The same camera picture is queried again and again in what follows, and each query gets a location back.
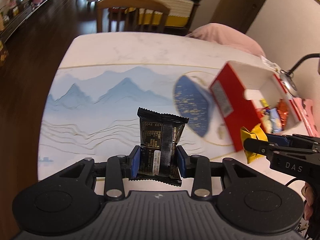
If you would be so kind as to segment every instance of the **ribbed gray surface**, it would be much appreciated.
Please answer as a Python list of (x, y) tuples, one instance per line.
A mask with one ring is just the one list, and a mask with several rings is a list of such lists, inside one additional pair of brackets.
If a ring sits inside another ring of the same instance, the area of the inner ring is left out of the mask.
[(223, 221), (208, 202), (193, 200), (186, 191), (132, 191), (129, 198), (108, 203), (87, 227), (64, 236), (37, 236), (26, 231), (15, 240), (299, 240), (294, 231), (280, 236), (256, 236)]

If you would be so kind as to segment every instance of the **blue paper with gold flecks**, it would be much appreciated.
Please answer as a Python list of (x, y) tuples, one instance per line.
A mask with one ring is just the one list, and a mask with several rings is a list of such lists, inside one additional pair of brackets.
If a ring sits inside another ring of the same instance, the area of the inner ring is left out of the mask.
[(208, 91), (187, 76), (181, 76), (174, 90), (174, 101), (179, 114), (189, 118), (188, 126), (203, 137), (209, 129), (213, 101)]

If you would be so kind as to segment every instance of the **hand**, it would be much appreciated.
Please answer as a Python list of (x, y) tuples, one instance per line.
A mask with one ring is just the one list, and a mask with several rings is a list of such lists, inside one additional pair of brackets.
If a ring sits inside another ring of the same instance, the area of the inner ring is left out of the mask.
[(309, 220), (313, 214), (312, 204), (315, 200), (312, 187), (309, 183), (305, 183), (301, 189), (302, 195), (306, 198), (306, 204), (304, 205), (304, 219)]

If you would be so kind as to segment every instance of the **marble tabletop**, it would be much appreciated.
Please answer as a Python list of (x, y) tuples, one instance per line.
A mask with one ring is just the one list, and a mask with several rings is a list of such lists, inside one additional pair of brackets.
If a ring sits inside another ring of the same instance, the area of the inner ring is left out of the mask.
[[(167, 34), (117, 32), (81, 35), (75, 38), (59, 70), (76, 71), (89, 66), (113, 66), (114, 68), (117, 65), (119, 68), (124, 65), (152, 65), (152, 68), (156, 68), (157, 65), (159, 67), (167, 65), (170, 68), (190, 66), (221, 69), (226, 61), (239, 61), (268, 68), (259, 57), (228, 46)], [(221, 161), (227, 156), (246, 163), (243, 152), (217, 157), (214, 161)], [(265, 158), (255, 160), (249, 166), (283, 184), (292, 178), (271, 170), (269, 161)], [(129, 190), (188, 190), (190, 192), (192, 181), (193, 179), (183, 179), (182, 187), (174, 187), (155, 181), (128, 182), (125, 180), (124, 186), (126, 193)], [(291, 187), (300, 192), (302, 185), (303, 182), (297, 181)], [(212, 178), (212, 186), (213, 194), (218, 194), (221, 191), (220, 179)], [(97, 183), (96, 192), (103, 193), (103, 181)]]

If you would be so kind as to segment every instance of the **black snack package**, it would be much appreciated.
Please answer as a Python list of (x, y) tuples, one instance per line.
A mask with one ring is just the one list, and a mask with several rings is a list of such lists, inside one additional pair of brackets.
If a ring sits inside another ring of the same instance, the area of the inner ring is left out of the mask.
[(181, 186), (175, 148), (189, 119), (138, 109), (140, 117), (140, 166), (137, 179), (154, 179)]

